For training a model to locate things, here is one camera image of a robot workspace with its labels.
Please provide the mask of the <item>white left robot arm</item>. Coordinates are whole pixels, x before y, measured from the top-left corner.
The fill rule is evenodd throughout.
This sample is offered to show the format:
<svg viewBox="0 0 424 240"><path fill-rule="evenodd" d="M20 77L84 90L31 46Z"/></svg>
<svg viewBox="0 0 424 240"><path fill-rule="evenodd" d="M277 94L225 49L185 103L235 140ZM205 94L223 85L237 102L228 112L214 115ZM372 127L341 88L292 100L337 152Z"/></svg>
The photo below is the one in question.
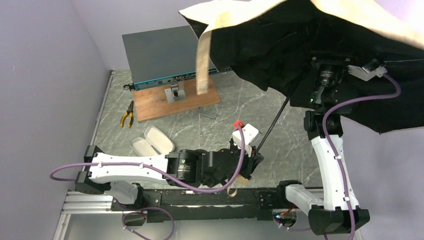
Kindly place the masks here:
<svg viewBox="0 0 424 240"><path fill-rule="evenodd" d="M154 156L117 156L89 145L84 154L87 165L75 180L75 191L88 195L108 194L122 205L141 206L143 188L139 181L168 184L198 191L231 184L239 176L250 180L263 161L257 149L242 150L230 140L229 148L218 151L183 149Z"/></svg>

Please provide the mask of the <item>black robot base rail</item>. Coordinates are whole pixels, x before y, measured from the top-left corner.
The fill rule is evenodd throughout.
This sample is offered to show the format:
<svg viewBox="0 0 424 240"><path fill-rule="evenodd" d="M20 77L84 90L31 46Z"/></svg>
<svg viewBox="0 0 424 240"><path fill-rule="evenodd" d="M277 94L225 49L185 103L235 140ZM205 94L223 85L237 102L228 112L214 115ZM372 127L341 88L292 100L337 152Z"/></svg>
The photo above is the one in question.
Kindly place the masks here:
<svg viewBox="0 0 424 240"><path fill-rule="evenodd" d="M192 193L185 189L145 189L143 207L148 207L147 222L161 223L169 217L154 207L168 211L176 221L188 220L273 220L273 213L293 211L275 187L240 188L236 196L226 192Z"/></svg>

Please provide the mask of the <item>beige umbrella case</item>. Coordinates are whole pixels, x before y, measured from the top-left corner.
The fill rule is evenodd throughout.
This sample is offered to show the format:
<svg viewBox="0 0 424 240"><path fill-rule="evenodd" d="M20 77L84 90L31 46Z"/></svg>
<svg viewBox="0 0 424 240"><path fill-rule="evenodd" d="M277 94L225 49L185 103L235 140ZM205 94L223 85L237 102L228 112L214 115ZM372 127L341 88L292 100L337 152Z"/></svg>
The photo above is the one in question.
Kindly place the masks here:
<svg viewBox="0 0 424 240"><path fill-rule="evenodd" d="M175 144L155 126L148 126L143 137L130 141L130 146L139 157L149 157L168 154L175 150Z"/></svg>

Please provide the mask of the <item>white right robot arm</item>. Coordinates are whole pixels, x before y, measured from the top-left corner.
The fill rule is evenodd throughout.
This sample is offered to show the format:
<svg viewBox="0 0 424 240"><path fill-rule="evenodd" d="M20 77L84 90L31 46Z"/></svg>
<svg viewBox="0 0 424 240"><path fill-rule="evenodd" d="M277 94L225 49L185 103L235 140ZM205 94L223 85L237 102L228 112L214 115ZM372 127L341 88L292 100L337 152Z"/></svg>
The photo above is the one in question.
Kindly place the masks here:
<svg viewBox="0 0 424 240"><path fill-rule="evenodd" d="M317 156L323 198L298 181L281 185L282 198L307 215L310 229L318 236L347 234L353 239L355 231L370 220L352 189L343 152L341 116L353 111L351 100L359 97L346 83L353 60L347 52L311 53L310 64L317 74L309 92L311 110L305 113L303 125Z"/></svg>

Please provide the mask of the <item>beige umbrella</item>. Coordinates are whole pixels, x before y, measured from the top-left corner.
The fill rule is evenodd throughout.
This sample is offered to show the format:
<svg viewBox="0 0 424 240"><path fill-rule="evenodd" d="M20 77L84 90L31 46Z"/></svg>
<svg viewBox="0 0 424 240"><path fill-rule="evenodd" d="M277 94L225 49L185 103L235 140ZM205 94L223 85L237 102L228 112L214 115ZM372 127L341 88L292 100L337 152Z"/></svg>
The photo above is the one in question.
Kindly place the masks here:
<svg viewBox="0 0 424 240"><path fill-rule="evenodd" d="M377 133L424 125L424 36L373 0L211 0L179 11L198 39L197 92L208 62L292 107L334 111Z"/></svg>

